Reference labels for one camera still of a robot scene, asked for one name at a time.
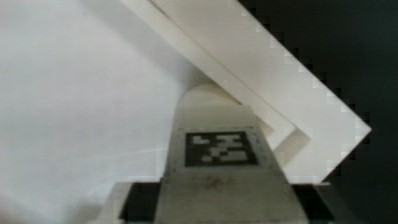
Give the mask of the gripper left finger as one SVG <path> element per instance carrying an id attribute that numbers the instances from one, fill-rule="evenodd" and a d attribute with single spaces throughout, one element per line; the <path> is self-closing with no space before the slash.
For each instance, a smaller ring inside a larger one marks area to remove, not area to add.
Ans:
<path id="1" fill-rule="evenodd" d="M 159 182 L 114 185 L 95 224 L 155 224 Z"/>

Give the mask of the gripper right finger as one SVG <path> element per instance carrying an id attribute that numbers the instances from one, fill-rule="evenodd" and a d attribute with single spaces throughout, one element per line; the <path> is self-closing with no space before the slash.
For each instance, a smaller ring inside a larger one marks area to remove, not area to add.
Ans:
<path id="1" fill-rule="evenodd" d="M 310 224 L 363 224 L 329 182 L 294 184 Z"/>

